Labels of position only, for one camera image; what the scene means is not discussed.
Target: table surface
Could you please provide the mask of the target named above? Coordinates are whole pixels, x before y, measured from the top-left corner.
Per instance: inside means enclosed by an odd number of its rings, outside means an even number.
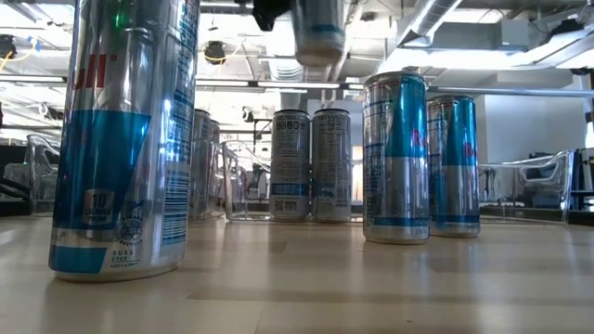
[[[594,332],[588,227],[392,246],[358,224],[193,225],[179,269],[105,284],[55,279],[50,229],[0,219],[2,334]]]

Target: white wall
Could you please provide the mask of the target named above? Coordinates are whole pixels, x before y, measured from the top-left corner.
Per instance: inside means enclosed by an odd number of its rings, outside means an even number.
[[[534,152],[585,146],[580,98],[479,96],[476,101],[480,163],[524,160]]]

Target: barcode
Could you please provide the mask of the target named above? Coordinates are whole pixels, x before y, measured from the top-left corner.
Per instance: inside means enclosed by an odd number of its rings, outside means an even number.
[[[284,200],[275,200],[275,210],[276,211],[284,211]]]
[[[189,173],[167,171],[161,233],[163,246],[186,241],[188,192]]]

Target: ceiling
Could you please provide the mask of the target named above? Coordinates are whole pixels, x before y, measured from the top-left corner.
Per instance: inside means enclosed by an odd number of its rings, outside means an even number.
[[[202,1],[229,4],[229,1]],[[369,20],[354,22],[349,28],[350,58],[345,61],[339,81],[362,80],[372,74],[386,58],[386,43],[394,39],[394,23],[413,12],[414,0],[363,0],[363,13]],[[446,22],[495,23],[506,15],[508,19],[546,17],[566,10],[580,8],[584,1],[549,0],[466,0],[450,13]],[[239,15],[245,8],[208,7],[200,16],[200,54],[197,62],[199,78],[270,80],[267,45],[272,43],[291,48],[291,38],[278,38],[262,33],[251,15]],[[68,76],[71,31],[74,17],[72,0],[0,0],[0,34],[12,34],[22,61],[8,62],[0,74],[30,74]],[[229,56],[224,65],[211,65],[203,53],[208,41],[222,41]],[[433,84],[448,85],[504,85],[564,87],[571,82],[566,70],[465,71],[443,68],[421,68]],[[307,69],[305,80],[324,80],[325,69]],[[3,104],[5,124],[45,126],[43,134],[59,136],[60,122],[45,114],[41,104],[63,109],[64,84],[53,86],[0,83],[0,102]],[[227,130],[251,130],[253,124],[241,119],[245,108],[256,117],[266,117],[278,107],[278,92],[226,92],[221,89],[201,89],[197,92],[197,107],[207,109]],[[0,136],[22,139],[29,132],[2,130]],[[249,135],[240,139],[250,140]]]

